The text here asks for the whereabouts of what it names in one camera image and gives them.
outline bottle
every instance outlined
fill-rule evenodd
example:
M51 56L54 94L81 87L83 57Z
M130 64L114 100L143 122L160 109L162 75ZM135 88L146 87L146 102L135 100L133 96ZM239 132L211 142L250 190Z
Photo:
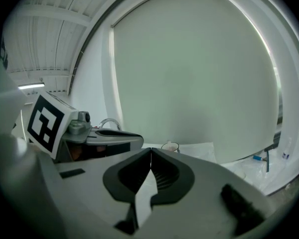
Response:
M291 147L291 137L289 137L289 141L288 141L287 147L285 148L285 151L284 151L284 153L283 153L283 158L284 158L284 159L288 159L288 158L289 158L289 155L290 155L290 147Z

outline black rubber pad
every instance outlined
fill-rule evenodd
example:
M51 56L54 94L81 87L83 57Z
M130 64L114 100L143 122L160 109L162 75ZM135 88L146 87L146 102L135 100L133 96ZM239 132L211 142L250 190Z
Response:
M62 179L65 179L65 178L79 175L81 173L85 173L85 171L82 168L78 168L78 169L74 169L74 170L70 170L70 171L61 172L60 176Z

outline ceiling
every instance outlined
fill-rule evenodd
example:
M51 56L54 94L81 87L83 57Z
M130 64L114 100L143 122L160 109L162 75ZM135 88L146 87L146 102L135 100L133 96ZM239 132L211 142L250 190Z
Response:
M16 84L44 82L48 92L68 93L82 36L105 1L21 0L3 28L6 71Z

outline faucet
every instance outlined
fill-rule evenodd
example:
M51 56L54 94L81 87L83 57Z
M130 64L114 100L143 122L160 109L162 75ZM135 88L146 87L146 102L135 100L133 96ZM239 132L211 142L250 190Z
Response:
M102 120L101 123L99 124L99 128L102 128L106 122L110 122L110 121L112 121L116 124L116 127L118 128L118 131L121 131L121 126L120 126L119 122L116 119L104 119L104 120Z

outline fluorescent light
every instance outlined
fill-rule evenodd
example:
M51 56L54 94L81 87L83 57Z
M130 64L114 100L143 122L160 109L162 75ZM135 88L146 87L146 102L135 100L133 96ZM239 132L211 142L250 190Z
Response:
M39 88L39 87L44 87L44 83L21 85L19 86L19 89L25 90L25 89L32 89L32 88Z

